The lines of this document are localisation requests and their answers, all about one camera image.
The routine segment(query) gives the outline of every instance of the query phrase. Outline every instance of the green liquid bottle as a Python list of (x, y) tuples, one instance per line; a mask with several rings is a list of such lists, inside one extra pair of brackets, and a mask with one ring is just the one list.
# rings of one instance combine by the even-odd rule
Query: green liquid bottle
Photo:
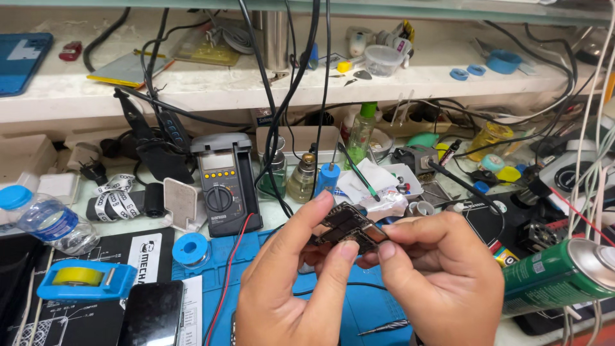
[[(348, 151), (348, 155), (354, 164), (359, 164), (367, 156), (371, 133), (376, 125), (374, 113), (376, 113), (377, 106), (377, 102), (363, 102), (361, 112), (354, 117), (352, 130), (348, 138), (348, 146), (346, 147), (346, 151)], [(346, 160), (344, 170), (347, 171), (349, 169), (350, 163)]]

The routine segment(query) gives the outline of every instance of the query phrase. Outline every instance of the multimeter dial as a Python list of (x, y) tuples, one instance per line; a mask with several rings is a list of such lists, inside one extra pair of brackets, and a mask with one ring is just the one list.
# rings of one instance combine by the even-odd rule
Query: multimeter dial
[[(592, 164), (593, 162), (590, 161), (581, 162), (581, 164), (579, 165), (579, 175), (583, 175)], [(564, 192), (571, 193), (574, 189), (574, 184), (576, 183), (576, 164), (571, 164), (569, 166), (560, 168), (555, 173), (554, 180), (558, 188), (560, 188)], [(579, 192), (584, 191), (584, 184), (579, 184)]]
[(214, 186), (205, 194), (205, 205), (211, 211), (223, 212), (229, 209), (231, 203), (232, 195), (224, 186)]

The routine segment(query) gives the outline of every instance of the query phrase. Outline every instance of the multimeter display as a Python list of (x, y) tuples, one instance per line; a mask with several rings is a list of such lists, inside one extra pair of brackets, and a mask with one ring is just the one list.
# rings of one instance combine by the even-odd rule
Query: multimeter display
[(214, 154), (200, 156), (200, 164), (203, 170), (229, 168), (235, 165), (232, 150), (220, 150)]

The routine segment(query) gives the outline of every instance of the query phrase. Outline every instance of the smartphone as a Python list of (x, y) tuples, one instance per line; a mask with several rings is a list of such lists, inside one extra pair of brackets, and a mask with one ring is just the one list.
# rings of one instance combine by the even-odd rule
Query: smartphone
[(134, 285), (128, 295), (117, 346), (175, 346), (180, 323), (184, 283)]

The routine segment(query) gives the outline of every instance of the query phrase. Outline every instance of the precision screwdriver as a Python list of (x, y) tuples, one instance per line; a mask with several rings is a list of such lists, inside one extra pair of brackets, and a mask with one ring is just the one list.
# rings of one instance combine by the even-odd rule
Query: precision screwdriver
[(396, 329), (402, 329), (407, 327), (410, 324), (410, 322), (408, 320), (397, 320), (397, 321), (393, 321), (393, 322), (388, 322), (386, 324), (383, 324), (380, 327), (375, 327), (374, 329), (372, 329), (371, 331), (367, 331), (367, 332), (363, 332), (363, 333), (359, 333), (358, 335), (365, 335), (365, 334), (371, 334), (371, 333), (379, 333), (379, 332), (388, 332), (388, 331), (394, 331)]

